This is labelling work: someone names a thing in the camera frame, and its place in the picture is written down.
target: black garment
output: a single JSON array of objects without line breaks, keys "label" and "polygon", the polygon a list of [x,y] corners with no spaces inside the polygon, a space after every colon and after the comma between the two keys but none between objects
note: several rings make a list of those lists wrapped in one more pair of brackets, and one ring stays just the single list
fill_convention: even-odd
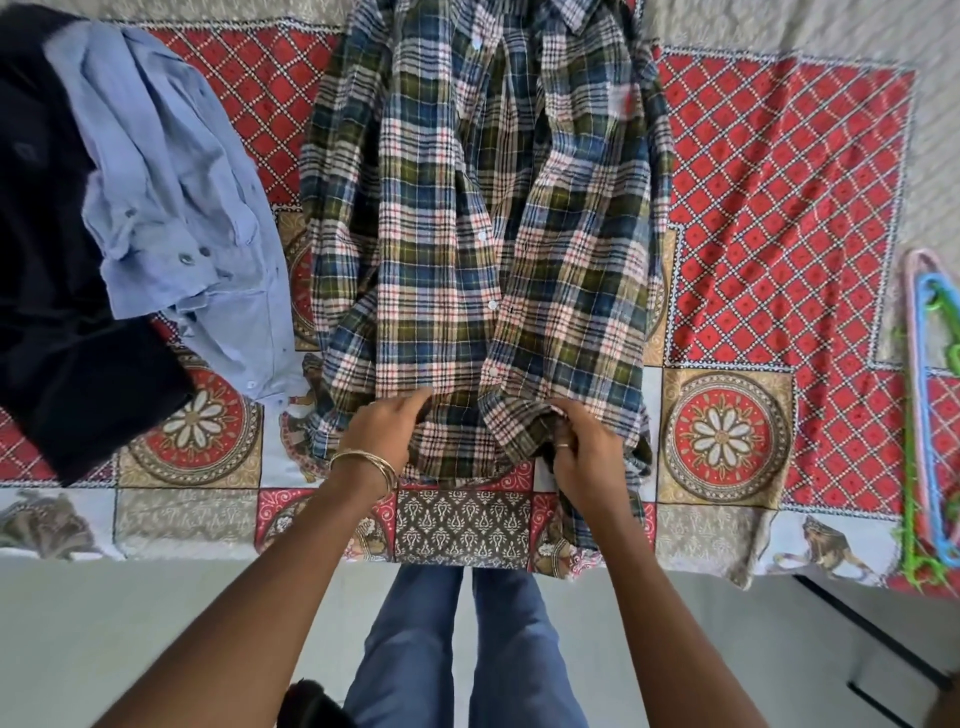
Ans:
[{"label": "black garment", "polygon": [[74,19],[0,12],[0,406],[64,484],[194,394],[147,319],[110,314],[81,219],[93,164],[42,49]]}]

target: bracelet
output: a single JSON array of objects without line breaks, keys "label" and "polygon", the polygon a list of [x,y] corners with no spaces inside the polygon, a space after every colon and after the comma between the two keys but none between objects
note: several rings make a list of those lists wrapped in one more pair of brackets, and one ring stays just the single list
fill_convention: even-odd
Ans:
[{"label": "bracelet", "polygon": [[379,455],[374,455],[372,452],[367,452],[364,449],[344,449],[337,452],[333,457],[330,458],[330,469],[333,469],[333,463],[336,462],[339,457],[347,457],[349,455],[356,455],[357,457],[362,457],[367,462],[374,465],[383,475],[383,479],[387,481],[387,494],[383,497],[389,497],[396,492],[397,487],[400,484],[399,478],[396,476],[396,471],[394,466],[388,463]]}]

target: person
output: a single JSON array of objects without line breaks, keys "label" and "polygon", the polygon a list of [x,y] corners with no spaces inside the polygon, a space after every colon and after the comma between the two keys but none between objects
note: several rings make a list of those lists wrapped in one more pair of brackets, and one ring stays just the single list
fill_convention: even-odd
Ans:
[{"label": "person", "polygon": [[[399,472],[430,397],[378,400],[350,421],[341,450]],[[607,561],[651,726],[766,723],[687,611],[632,514],[622,441],[572,400],[555,437],[558,487]],[[385,494],[386,472],[340,457],[292,525],[206,608],[95,728],[269,728],[354,528]],[[463,570],[400,567],[366,642],[344,709],[360,728],[453,725],[450,640]],[[478,659],[471,726],[579,728],[573,696],[534,577],[473,570]]]}]

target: white tiled floor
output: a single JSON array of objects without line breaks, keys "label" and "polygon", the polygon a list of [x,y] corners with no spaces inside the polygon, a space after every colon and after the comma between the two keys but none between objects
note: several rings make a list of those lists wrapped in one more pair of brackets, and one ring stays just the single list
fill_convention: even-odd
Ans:
[{"label": "white tiled floor", "polygon": [[[0,722],[89,725],[241,568],[0,560]],[[298,676],[343,698],[395,568],[338,569]],[[858,669],[865,689],[920,725],[932,688],[791,579],[760,578],[746,593],[711,577],[679,574],[674,583],[775,728],[882,728],[887,723],[845,688]],[[573,584],[542,579],[540,586],[590,724],[646,725],[607,574],[589,572]],[[936,667],[960,667],[960,606],[828,586]],[[464,588],[454,636],[458,726],[476,654],[468,580]]]}]

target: blue jeans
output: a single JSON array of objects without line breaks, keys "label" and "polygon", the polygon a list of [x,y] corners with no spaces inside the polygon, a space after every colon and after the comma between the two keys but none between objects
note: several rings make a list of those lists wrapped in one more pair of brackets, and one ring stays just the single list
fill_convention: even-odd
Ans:
[{"label": "blue jeans", "polygon": [[[452,728],[453,616],[464,570],[404,564],[344,709],[359,728]],[[585,728],[534,577],[474,569],[479,646],[470,728]]]}]

